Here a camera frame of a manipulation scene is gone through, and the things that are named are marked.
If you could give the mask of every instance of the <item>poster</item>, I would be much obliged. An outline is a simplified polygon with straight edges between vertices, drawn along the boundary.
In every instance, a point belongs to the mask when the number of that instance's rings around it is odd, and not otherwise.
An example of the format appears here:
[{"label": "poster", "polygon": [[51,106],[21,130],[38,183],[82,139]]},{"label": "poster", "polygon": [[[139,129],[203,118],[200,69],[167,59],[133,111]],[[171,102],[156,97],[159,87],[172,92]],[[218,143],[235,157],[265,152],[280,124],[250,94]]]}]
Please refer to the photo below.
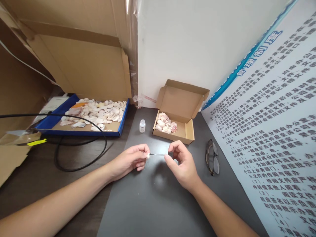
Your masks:
[{"label": "poster", "polygon": [[202,114],[268,234],[316,236],[316,1],[288,10]]}]

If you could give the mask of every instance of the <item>human hand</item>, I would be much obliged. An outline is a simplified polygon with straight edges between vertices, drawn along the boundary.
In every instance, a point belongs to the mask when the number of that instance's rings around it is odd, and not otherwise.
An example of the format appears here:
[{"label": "human hand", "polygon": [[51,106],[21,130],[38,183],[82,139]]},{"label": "human hand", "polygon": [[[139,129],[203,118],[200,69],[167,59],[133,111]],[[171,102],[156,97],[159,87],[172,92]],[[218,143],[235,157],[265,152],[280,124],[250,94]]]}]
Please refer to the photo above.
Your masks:
[{"label": "human hand", "polygon": [[111,181],[116,181],[133,169],[141,171],[145,168],[147,154],[150,153],[147,144],[132,146],[123,151],[118,157],[108,163],[111,172]]},{"label": "human hand", "polygon": [[169,156],[165,155],[165,161],[181,186],[192,192],[197,181],[200,180],[193,157],[181,141],[170,144],[168,152],[173,151],[173,158],[177,159],[179,165]]}]

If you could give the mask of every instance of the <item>white wall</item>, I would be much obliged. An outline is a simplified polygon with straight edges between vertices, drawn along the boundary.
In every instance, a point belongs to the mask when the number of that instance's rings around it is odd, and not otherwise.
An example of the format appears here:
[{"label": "white wall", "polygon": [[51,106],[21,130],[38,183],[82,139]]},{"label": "white wall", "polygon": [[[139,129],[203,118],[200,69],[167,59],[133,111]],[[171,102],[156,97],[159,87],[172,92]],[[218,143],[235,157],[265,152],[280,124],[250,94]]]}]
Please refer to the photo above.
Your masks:
[{"label": "white wall", "polygon": [[[212,95],[288,0],[138,0],[138,90],[154,100],[167,79]],[[156,104],[143,99],[144,107]]]}]

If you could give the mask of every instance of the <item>plastic bottle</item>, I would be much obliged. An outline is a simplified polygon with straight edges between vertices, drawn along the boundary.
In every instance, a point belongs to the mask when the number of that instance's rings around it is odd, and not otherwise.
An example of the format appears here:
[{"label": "plastic bottle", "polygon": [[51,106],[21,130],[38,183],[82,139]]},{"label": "plastic bottle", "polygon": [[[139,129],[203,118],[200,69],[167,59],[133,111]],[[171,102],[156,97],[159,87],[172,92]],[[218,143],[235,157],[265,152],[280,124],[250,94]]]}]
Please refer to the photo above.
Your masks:
[{"label": "plastic bottle", "polygon": [[144,133],[145,127],[146,127],[145,120],[142,119],[141,122],[139,123],[139,132]]}]

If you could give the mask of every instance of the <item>gray desk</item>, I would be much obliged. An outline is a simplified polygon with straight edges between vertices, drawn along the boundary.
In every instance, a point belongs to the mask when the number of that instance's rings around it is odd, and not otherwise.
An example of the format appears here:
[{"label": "gray desk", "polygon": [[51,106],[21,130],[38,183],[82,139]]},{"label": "gray desk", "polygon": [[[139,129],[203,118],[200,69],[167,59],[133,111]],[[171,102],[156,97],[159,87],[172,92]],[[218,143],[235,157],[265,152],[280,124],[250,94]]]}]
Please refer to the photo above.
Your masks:
[{"label": "gray desk", "polygon": [[[156,109],[136,112],[125,148],[147,143],[152,153],[166,153],[170,140],[152,135]],[[139,122],[146,131],[139,132]],[[221,173],[212,177],[205,146],[214,137],[201,113],[193,120],[195,141],[188,146],[197,172],[233,211],[260,236],[268,236],[242,186],[219,149]],[[151,157],[143,171],[133,171],[113,184],[98,236],[216,236],[193,196],[180,186],[163,157]]]}]

